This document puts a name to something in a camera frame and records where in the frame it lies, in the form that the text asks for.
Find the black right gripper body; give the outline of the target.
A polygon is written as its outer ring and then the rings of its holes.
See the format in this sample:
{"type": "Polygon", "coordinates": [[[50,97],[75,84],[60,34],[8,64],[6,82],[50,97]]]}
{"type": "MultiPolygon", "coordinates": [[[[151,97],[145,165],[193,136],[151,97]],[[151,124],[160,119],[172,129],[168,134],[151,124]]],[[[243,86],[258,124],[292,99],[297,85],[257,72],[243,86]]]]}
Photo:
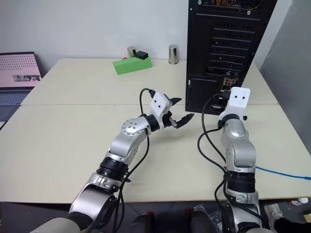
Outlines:
{"type": "Polygon", "coordinates": [[[230,98],[230,92],[221,92],[219,95],[219,105],[225,108],[230,98]]]}

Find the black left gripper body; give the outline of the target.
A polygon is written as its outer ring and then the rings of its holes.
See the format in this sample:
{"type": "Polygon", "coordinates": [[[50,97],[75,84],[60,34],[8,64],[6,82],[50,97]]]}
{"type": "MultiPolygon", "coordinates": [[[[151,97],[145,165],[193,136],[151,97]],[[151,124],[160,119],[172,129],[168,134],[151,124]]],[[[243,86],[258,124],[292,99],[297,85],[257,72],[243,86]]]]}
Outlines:
{"type": "Polygon", "coordinates": [[[176,121],[172,119],[172,113],[170,110],[166,114],[163,115],[162,121],[163,121],[163,125],[165,128],[169,127],[169,126],[173,126],[174,128],[176,127],[176,121]]]}

